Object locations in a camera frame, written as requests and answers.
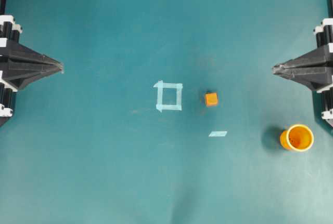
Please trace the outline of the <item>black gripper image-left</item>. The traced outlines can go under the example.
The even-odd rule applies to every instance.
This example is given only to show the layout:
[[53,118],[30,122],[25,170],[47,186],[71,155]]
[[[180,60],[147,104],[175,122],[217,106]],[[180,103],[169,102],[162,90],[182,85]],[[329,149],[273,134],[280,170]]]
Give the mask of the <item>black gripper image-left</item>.
[[30,63],[1,63],[1,127],[15,112],[16,95],[29,84],[63,72],[63,64],[18,43],[22,27],[12,15],[1,15],[1,56]]

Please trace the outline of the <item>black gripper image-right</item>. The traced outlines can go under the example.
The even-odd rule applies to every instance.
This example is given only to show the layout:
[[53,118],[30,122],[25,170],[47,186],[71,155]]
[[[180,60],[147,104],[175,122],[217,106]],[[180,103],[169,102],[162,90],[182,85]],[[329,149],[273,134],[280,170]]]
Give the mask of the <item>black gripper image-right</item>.
[[314,29],[317,47],[272,67],[273,74],[306,86],[321,95],[321,118],[332,126],[332,18]]

